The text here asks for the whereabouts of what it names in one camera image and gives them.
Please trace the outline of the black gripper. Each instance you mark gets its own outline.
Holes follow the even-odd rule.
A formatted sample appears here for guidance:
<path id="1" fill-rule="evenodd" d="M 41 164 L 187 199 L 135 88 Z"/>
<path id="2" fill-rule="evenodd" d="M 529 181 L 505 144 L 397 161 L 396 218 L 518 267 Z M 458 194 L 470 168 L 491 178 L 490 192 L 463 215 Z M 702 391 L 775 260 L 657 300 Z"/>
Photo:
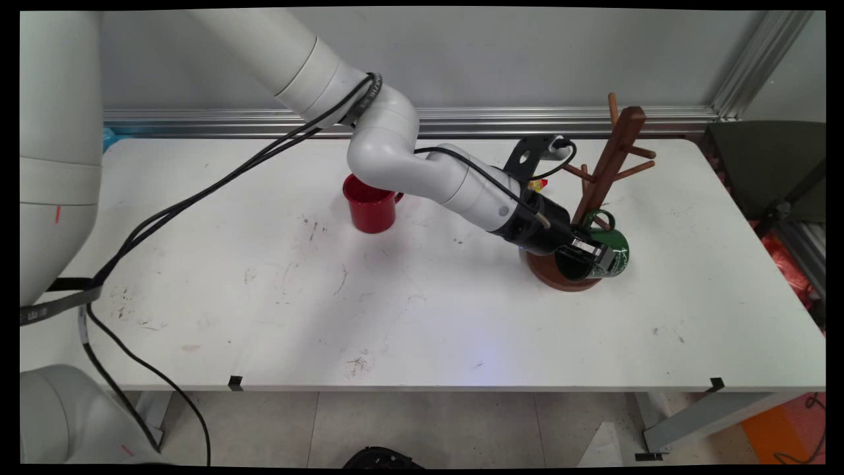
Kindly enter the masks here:
<path id="1" fill-rule="evenodd" d="M 542 193 L 522 193 L 527 207 L 519 204 L 504 225 L 504 240 L 534 255 L 552 255 L 561 247 L 572 246 L 566 255 L 566 270 L 578 274 L 610 273 L 615 252 L 597 236 L 575 237 L 572 219 L 561 207 Z"/>

